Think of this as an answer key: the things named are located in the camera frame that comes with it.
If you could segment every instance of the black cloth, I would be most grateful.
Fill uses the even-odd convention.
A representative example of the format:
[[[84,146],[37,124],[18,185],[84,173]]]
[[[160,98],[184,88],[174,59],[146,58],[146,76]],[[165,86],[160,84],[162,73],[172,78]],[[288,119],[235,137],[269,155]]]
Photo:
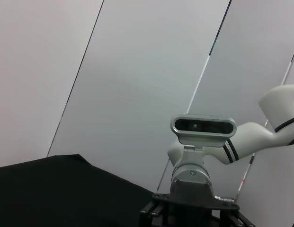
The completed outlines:
[[[132,227],[152,193],[80,155],[0,167],[0,227]]]

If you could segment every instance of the screw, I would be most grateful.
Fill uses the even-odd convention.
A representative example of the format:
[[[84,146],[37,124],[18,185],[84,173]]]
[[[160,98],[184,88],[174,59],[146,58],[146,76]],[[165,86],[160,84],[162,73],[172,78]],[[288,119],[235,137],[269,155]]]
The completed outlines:
[[[196,170],[191,170],[190,175],[192,175],[192,176],[196,175]]]
[[[217,196],[217,195],[215,196],[215,198],[216,198],[217,200],[224,201],[224,202],[228,202],[228,203],[234,203],[234,202],[235,202],[234,198],[221,197],[221,196]]]
[[[205,179],[205,183],[207,183],[208,185],[210,185],[210,187],[212,186],[212,182],[211,182],[211,181],[209,181],[209,179],[208,179],[208,178],[206,178],[206,179]]]

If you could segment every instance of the white backdrop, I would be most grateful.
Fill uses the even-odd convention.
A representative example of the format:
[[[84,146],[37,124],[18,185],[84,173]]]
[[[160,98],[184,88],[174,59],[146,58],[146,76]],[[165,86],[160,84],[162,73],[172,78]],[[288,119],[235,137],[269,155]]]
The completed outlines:
[[[155,191],[227,0],[106,0],[50,155]]]
[[[217,4],[106,1],[50,155],[80,153],[93,165],[154,191],[175,138],[170,118],[186,111],[227,6]],[[258,100],[281,84],[293,53],[294,0],[233,1],[189,113],[264,125]],[[235,196],[248,161],[225,166],[206,157],[215,193]],[[279,163],[288,169],[286,162]],[[169,179],[167,174],[166,189]],[[287,192],[288,199],[294,196],[294,189]],[[250,203],[253,196],[240,200],[244,214],[260,198]],[[273,209],[268,216],[265,208],[258,210],[259,216],[281,226],[274,224],[285,219],[275,221],[282,209]],[[247,216],[259,224],[254,213]]]
[[[286,84],[294,84],[294,62]],[[239,197],[241,211],[258,226],[294,223],[294,145],[256,154]]]
[[[0,1],[0,166],[46,157],[101,3]]]
[[[237,125],[264,125],[258,101],[281,84],[293,53],[294,0],[233,1],[189,113],[229,116]],[[214,193],[235,197],[249,160],[224,165],[205,157]],[[169,191],[172,171],[169,164],[161,192]]]

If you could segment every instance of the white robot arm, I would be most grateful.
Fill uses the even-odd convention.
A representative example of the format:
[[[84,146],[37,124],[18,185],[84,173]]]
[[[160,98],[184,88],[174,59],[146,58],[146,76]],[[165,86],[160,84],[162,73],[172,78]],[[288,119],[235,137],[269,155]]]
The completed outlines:
[[[203,147],[202,156],[212,155],[224,164],[230,164],[257,151],[294,144],[294,85],[278,86],[259,101],[259,106],[275,129],[248,122],[239,127],[221,148]],[[168,151],[173,165],[183,157],[184,146],[177,140]]]

